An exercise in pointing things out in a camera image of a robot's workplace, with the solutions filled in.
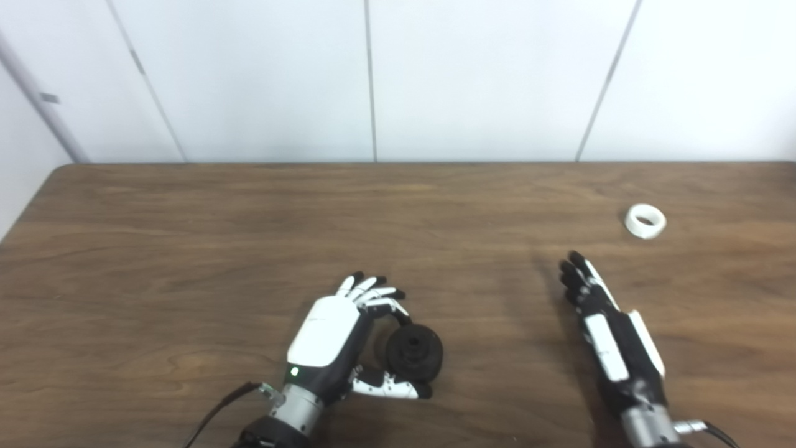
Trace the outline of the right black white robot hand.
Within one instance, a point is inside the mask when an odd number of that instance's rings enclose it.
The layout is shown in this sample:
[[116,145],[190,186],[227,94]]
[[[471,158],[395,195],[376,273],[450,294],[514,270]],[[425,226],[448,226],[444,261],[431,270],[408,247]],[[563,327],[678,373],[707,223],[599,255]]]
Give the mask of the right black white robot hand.
[[635,406],[667,406],[665,367],[641,315],[622,311],[597,269],[577,251],[560,262],[560,282],[597,366],[609,413],[619,417]]

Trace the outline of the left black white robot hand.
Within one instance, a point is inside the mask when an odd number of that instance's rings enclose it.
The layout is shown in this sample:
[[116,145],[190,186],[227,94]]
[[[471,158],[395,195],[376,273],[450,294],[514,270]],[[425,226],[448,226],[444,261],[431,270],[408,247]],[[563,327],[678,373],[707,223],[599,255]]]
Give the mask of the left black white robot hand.
[[401,306],[405,293],[386,286],[385,277],[365,278],[361,271],[338,289],[316,299],[287,351],[286,385],[315,395],[324,406],[351,393],[386,399],[428,400],[429,385],[360,362],[376,320],[393,317],[412,323]]

